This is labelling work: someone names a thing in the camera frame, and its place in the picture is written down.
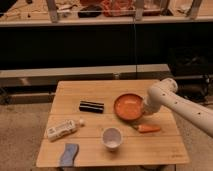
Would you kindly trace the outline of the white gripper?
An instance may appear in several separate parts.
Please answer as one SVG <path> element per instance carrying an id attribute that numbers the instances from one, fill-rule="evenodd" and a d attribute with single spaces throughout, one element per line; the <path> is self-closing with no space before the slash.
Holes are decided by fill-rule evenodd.
<path id="1" fill-rule="evenodd" d="M 142 111 L 144 115 L 153 115 L 160 110 L 160 104 L 154 101 L 151 97 L 147 96 L 143 100 Z"/>

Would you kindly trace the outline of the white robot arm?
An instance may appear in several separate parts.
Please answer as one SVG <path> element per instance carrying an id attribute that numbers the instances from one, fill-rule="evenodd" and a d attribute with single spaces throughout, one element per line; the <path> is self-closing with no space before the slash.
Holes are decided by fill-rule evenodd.
<path id="1" fill-rule="evenodd" d="M 213 110 L 178 96 L 177 90 L 172 78 L 154 83 L 147 90 L 142 111 L 154 114 L 165 106 L 213 138 Z"/>

